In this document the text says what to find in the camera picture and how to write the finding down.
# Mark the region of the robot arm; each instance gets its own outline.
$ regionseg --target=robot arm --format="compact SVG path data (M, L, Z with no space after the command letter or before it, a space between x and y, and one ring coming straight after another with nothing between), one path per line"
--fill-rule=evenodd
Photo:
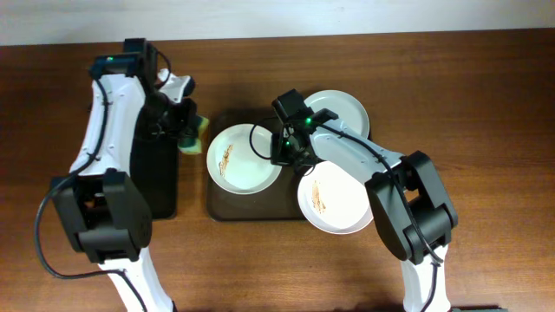
M313 166L328 160L364 184L378 234L389 251L402 261L405 309L421 311L426 306L428 311L449 310L444 268L430 265L438 259L427 253L424 243L442 262L451 230L457 225L457 215L428 156L422 152L408 157L390 152L354 133L333 112L323 109L314 113L296 90L278 97L272 106L285 130L272 135L272 164ZM418 197L408 206L424 243L410 220L404 198L395 191L392 176L404 189L418 190Z
M53 197L74 250L85 252L102 270L123 272L136 289L138 295L120 276L109 275L128 311L142 310L140 299L148 311L176 311L149 254L152 212L130 179L134 140L196 135L196 124L191 122L196 104L187 98L194 81L162 70L160 79L165 83L157 88L157 53L144 39L131 39L124 42L123 54L96 58L90 69L93 107L70 171L89 161L103 135L100 150L95 160Z

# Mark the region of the wood grain surface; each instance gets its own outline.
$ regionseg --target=wood grain surface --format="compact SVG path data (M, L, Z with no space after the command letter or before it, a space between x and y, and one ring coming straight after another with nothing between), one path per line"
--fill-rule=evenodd
M291 88L354 95L377 144L422 150L440 171L460 220L447 254L451 303L555 306L554 29L156 46L176 74L196 79L193 98L207 117L268 107ZM32 243L49 179L68 171L82 143L88 66L120 50L120 43L0 48L0 310L125 310L106 277L50 276ZM373 224L333 236L303 222L217 223L205 211L205 155L180 161L178 215L154 224L150 244L179 311L402 304L400 265ZM72 251L52 205L42 241L60 271L95 269Z

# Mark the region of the plate rim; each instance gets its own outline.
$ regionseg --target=plate rim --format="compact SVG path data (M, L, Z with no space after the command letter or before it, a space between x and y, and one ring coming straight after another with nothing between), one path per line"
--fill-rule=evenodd
M325 163L325 162L330 162L330 161L328 161L328 160L323 161L323 162L317 164L317 166L320 165L320 164L322 164L322 163ZM306 192L301 192L301 185L307 184L307 183L308 183L308 182L307 182L307 181L308 181L307 178L308 178L309 176L310 176L310 175L305 176L305 177L302 177L302 178L300 179L299 183L298 183L298 188L297 188L297 202L298 202L299 209L300 209L301 212L303 213L304 217L305 217L305 218L310 222L310 224L312 224L314 227L316 227L316 228L319 229L320 231L324 231L324 232L329 233L329 234L347 235L347 234L353 234L353 233L356 233L356 232L358 232L358 231L364 230L364 229L374 220L374 213L371 213L371 214L372 214L372 217L371 217L371 218L368 220L368 222L366 222L360 229L356 229L356 230L352 230L352 231L344 231L344 232L337 232L337 231L331 231L331 230L323 229L322 227L320 227L320 226L318 226L317 224L315 224L314 222L312 222L312 220L306 215L306 213L304 213L304 210L310 210L310 207L303 207L303 205L301 205L301 198L302 198L302 199L306 199L306 198L305 198L306 196L304 196L304 194L305 194Z
M218 133L218 134L214 137L214 139L212 139L212 141L210 142L210 145L208 146L208 150L206 151L206 169L208 170L208 174L210 175L210 179L212 179L212 181L214 181L214 183L216 183L216 185L217 185L218 187L220 187L221 189L223 189L223 190L226 191L226 192L230 192L230 193L237 194L237 195L251 195L251 194L255 194L255 193L261 192L261 191L267 189L268 187L270 187L274 182L276 182L276 180L277 180L278 177L279 177L279 174L281 173L282 167L281 167L281 166L275 166L275 165L273 165L273 166L274 166L274 170L273 170L273 171L271 172L271 174L269 175L269 178L271 178L273 175L275 175L275 176L273 176L273 178L271 178L271 182L270 182L267 186L265 186L264 188L262 188L262 189L260 189L260 190L256 190L256 191L234 191L234 190L230 190L230 189L227 189L227 188L223 187L223 186L213 177L213 174L216 174L215 172L213 172L213 171L215 170L215 167L214 167L214 169L211 169L212 166L209 165L208 161L209 161L209 158L211 157L211 154L215 154L215 153L216 153L216 152L214 151L214 149L215 149L216 147L213 146L214 141L216 141L216 139L217 139L218 137L220 137L220 135L222 135L222 134L225 133L225 132L231 131L231 129L233 129L233 128L239 128L239 127L252 128L252 126L254 126L254 124L242 123L242 124L233 125L233 126L231 126L231 127L227 127L226 129L224 129L224 130L222 130L220 133ZM263 134L264 136L265 136L265 135L269 135L269 138L270 138L270 140L271 140L271 131L268 130L268 129L266 129L265 127L262 127L262 126L258 126L257 129L255 129L255 131L259 131L259 130L258 130L259 128L260 128L260 130L261 130L262 132L265 131L265 132L262 133L262 134Z
M353 103L353 104L357 104L356 106L359 108L359 111L364 112L364 114L362 115L363 121L362 121L362 133L359 133L362 137L364 138L368 138L368 136L370 135L370 118L368 116L368 112L366 111L366 108L364 108L364 106L362 105L362 103L353 95L348 94L347 92L344 91L340 91L340 90L322 90L322 91L318 91L315 92L314 94L309 95L309 97L307 97L306 99L304 99L304 103L306 104L307 107L310 107L311 104L313 104L317 99L318 96L322 97L322 95L326 95L326 94L330 94L331 96L338 96L338 97L343 97L346 98L348 100L348 102Z

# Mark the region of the dark brown tray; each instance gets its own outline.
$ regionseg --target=dark brown tray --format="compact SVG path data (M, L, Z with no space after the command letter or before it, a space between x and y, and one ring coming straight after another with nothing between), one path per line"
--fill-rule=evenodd
M210 122L210 141L228 127L256 123L272 117L272 109L228 110ZM262 127L277 132L279 120L268 120ZM276 181L267 189L251 194L237 195L219 187L208 177L206 209L217 221L278 221L305 220L297 202L297 187L302 173L295 174L292 167L282 167Z

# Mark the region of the sponge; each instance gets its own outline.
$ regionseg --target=sponge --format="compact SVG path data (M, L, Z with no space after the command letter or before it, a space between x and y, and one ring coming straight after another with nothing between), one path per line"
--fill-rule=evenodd
M202 143L199 137L206 130L210 121L205 117L197 115L195 123L197 124L197 133L199 135L196 138L182 138L177 143L177 147L184 154L194 155L202 153Z

